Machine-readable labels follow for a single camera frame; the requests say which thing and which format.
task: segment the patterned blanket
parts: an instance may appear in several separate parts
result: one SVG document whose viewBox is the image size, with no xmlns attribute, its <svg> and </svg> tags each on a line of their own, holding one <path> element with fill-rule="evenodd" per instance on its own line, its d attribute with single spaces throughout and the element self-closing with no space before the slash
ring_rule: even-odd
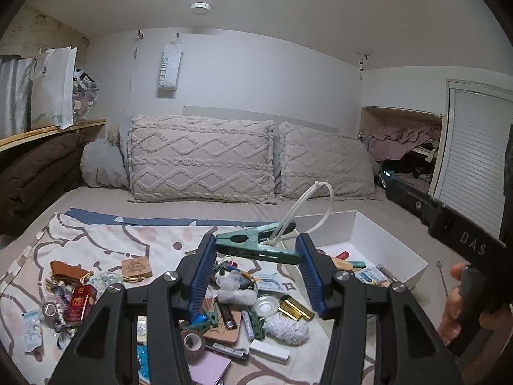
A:
<svg viewBox="0 0 513 385">
<path fill-rule="evenodd" d="M 203 225 L 192 221 L 187 226 L 130 225 L 117 218 L 113 224 L 85 224 L 66 214 L 55 214 L 22 255 L 0 277 L 0 340 L 14 363 L 31 384 L 46 385 L 62 355 L 56 346 L 56 334 L 44 327 L 43 345 L 26 353 L 24 325 L 21 314 L 34 310 L 46 300 L 44 279 L 50 262 L 60 260 L 95 273 L 116 271 L 121 260 L 147 256 L 153 277 L 137 285 L 150 283 L 167 270 L 176 269 L 186 251 L 196 249 L 205 233 L 223 233 L 233 226 Z M 252 274 L 276 274 L 284 290 L 298 301 L 306 300 L 296 288 L 292 277 L 280 264 L 235 258 L 239 268 Z M 302 346 L 286 346 L 272 338 L 265 341 L 287 347 L 286 364 L 251 355 L 246 364 L 233 361 L 225 374 L 227 385 L 309 385 L 318 383 L 326 358 L 329 337 L 318 320 L 309 323 L 310 338 Z M 369 329 L 364 384 L 374 376 L 375 340 Z M 239 334 L 237 347 L 248 348 L 245 333 Z"/>
</svg>

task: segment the ceiling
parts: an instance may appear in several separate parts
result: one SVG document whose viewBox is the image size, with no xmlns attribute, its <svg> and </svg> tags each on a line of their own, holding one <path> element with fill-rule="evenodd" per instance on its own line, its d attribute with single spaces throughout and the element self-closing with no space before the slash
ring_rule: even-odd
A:
<svg viewBox="0 0 513 385">
<path fill-rule="evenodd" d="M 189 6 L 212 5 L 207 16 Z M 513 75 L 513 47 L 482 0 L 28 0 L 90 38 L 136 29 L 239 30 L 365 69 L 473 66 Z"/>
</svg>

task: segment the beige pillow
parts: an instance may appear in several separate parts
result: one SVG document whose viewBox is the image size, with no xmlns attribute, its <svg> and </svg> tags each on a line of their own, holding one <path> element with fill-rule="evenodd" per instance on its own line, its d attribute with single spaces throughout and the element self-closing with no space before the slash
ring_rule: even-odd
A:
<svg viewBox="0 0 513 385">
<path fill-rule="evenodd" d="M 299 198 L 315 181 L 326 181 L 344 199 L 375 198 L 373 165 L 358 139 L 289 122 L 280 124 L 280 139 L 282 196 Z M 314 196 L 325 195 L 323 188 Z"/>
<path fill-rule="evenodd" d="M 128 141 L 136 200 L 274 199 L 272 120 L 137 116 Z"/>
</svg>

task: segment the white paper bag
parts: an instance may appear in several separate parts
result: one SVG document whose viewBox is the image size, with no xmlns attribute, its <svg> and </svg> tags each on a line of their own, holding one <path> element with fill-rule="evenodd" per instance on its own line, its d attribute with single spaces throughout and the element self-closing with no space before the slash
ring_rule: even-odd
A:
<svg viewBox="0 0 513 385">
<path fill-rule="evenodd" d="M 166 90 L 176 90 L 178 68 L 180 67 L 181 45 L 166 45 L 162 56 L 162 66 L 158 86 Z"/>
<path fill-rule="evenodd" d="M 50 49 L 39 58 L 30 79 L 32 129 L 73 125 L 73 72 L 76 48 Z"/>
</svg>

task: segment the headboard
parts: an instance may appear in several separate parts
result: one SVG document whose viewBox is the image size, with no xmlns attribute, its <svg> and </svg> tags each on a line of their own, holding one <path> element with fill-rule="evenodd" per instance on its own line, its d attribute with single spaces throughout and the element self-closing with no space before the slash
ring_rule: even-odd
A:
<svg viewBox="0 0 513 385">
<path fill-rule="evenodd" d="M 283 122 L 289 122 L 292 124 L 303 125 L 304 127 L 309 127 L 310 129 L 317 129 L 323 132 L 331 132 L 337 133 L 338 129 L 336 127 L 330 127 L 329 125 L 305 122 L 303 120 L 298 120 L 296 118 L 291 117 L 282 117 L 275 116 L 273 114 L 266 113 L 257 113 L 255 111 L 245 111 L 245 110 L 235 110 L 229 108 L 219 108 L 219 107 L 197 107 L 197 106 L 184 106 L 182 110 L 182 114 L 184 116 L 194 116 L 194 117 L 210 117 L 210 118 L 220 118 L 224 120 L 235 119 L 235 120 L 274 120 L 275 123 L 275 134 L 278 133 L 278 126 Z"/>
</svg>

